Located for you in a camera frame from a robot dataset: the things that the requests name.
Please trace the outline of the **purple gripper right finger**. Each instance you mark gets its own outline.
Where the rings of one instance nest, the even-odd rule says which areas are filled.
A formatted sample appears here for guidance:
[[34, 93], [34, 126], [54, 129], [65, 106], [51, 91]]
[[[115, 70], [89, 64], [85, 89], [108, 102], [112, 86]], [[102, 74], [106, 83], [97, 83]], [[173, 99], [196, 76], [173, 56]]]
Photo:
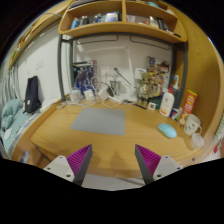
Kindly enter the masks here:
[[145, 184], [150, 184], [182, 169], [170, 156], [159, 156], [140, 145], [135, 145], [135, 156]]

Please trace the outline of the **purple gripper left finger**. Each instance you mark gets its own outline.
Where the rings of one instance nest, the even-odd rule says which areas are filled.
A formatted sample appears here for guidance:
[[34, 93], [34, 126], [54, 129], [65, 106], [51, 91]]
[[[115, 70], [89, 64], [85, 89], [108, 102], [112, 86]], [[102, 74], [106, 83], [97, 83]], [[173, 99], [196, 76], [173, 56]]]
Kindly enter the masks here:
[[44, 170], [81, 186], [91, 158], [92, 145], [87, 145], [68, 156], [59, 155]]

